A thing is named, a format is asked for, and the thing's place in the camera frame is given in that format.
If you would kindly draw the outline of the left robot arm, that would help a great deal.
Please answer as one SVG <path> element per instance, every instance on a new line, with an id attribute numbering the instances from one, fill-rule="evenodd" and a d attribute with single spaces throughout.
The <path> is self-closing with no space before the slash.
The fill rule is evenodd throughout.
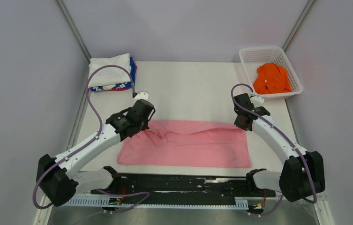
<path id="1" fill-rule="evenodd" d="M 117 193 L 121 181 L 110 166 L 97 171 L 82 172 L 81 169 L 108 148 L 148 129 L 154 113 L 152 103 L 139 99 L 132 107 L 112 114 L 105 122 L 101 121 L 98 131 L 78 145 L 54 157 L 45 154 L 38 161 L 33 193 L 41 189 L 51 206 L 62 206 L 75 194 L 94 189 Z"/>

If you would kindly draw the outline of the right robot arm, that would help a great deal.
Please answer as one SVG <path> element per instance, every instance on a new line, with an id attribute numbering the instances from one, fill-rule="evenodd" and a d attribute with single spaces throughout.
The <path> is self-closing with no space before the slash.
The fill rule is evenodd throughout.
<path id="1" fill-rule="evenodd" d="M 255 107 L 249 94 L 232 97 L 237 117 L 236 127 L 258 135 L 277 155 L 283 165 L 281 172 L 265 168 L 247 173 L 245 189 L 258 195 L 264 189 L 280 192 L 288 201 L 308 200 L 325 190 L 323 157 L 317 151 L 307 151 L 293 142 L 263 106 Z"/>

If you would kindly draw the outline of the pink t-shirt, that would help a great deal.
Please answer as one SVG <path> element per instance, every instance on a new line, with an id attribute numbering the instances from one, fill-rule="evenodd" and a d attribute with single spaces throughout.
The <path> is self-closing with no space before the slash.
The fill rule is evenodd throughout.
<path id="1" fill-rule="evenodd" d="M 231 123 L 152 120 L 123 141 L 121 165 L 250 168 L 246 131 Z"/>

